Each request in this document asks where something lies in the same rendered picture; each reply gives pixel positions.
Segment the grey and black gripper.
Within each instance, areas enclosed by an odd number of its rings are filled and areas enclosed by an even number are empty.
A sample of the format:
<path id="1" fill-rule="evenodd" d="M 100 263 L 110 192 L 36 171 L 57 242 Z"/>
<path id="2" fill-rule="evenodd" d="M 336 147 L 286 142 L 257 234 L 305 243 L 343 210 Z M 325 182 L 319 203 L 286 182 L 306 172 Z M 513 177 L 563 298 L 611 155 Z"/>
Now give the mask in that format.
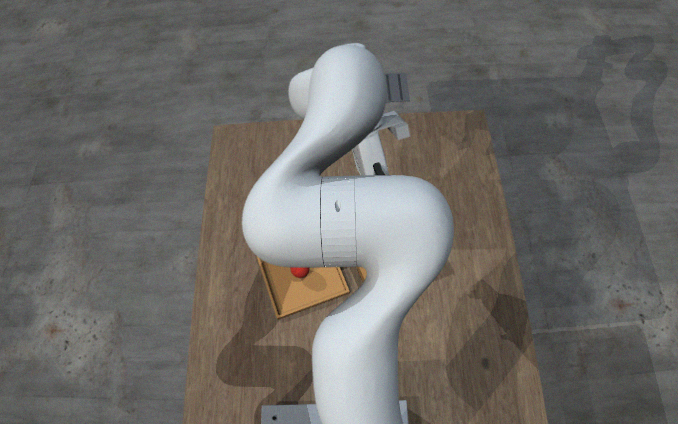
<path id="1" fill-rule="evenodd" d="M 379 131 L 378 129 L 372 131 L 352 149 L 360 175 L 373 175 L 374 173 L 375 175 L 389 175 Z"/>

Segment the tan rimmed tray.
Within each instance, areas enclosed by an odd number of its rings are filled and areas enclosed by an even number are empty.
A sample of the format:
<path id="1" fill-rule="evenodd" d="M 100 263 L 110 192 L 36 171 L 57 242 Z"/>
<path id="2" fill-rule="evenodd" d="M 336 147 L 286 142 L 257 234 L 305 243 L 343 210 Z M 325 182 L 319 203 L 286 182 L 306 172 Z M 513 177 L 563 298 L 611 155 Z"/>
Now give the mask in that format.
<path id="1" fill-rule="evenodd" d="M 350 293 L 340 267 L 310 268 L 296 278 L 290 268 L 257 259 L 278 320 Z"/>

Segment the red ball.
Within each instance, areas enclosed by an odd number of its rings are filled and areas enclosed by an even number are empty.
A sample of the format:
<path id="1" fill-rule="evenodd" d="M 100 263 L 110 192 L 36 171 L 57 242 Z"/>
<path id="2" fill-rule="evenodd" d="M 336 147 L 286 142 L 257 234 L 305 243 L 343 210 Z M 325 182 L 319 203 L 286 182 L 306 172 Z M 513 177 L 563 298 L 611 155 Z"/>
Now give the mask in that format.
<path id="1" fill-rule="evenodd" d="M 308 273 L 310 268 L 290 268 L 291 273 L 297 277 L 297 278 L 303 278 L 305 277 Z"/>

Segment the tan square board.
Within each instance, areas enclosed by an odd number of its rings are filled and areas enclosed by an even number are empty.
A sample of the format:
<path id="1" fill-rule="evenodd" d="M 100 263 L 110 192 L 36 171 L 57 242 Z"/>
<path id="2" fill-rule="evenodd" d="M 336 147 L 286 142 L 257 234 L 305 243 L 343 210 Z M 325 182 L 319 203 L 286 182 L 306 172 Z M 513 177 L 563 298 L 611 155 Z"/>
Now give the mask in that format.
<path id="1" fill-rule="evenodd" d="M 364 282 L 364 280 L 366 279 L 366 276 L 367 276 L 367 271 L 366 271 L 366 269 L 364 269 L 363 267 L 356 267 L 356 268 L 357 268 L 357 270 L 358 270 L 358 272 L 359 272 L 359 275 L 360 275 L 360 277 L 361 277 L 361 279 L 362 279 L 362 282 Z"/>

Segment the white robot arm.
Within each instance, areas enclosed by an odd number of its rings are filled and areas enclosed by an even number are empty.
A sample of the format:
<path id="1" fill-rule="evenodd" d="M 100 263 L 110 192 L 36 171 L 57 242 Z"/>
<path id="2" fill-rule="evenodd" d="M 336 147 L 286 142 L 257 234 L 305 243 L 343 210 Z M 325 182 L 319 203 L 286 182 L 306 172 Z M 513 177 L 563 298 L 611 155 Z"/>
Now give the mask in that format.
<path id="1" fill-rule="evenodd" d="M 360 43 L 331 48 L 314 68 L 295 75 L 289 100 L 305 119 L 243 209 L 244 238 L 261 260 L 367 271 L 314 338 L 322 424 L 403 424 L 400 327 L 453 244 L 450 206 L 431 183 L 404 175 L 321 176 L 375 127 L 389 127 L 397 140 L 410 137 L 395 111 L 383 114 L 386 93 L 380 62 Z"/>

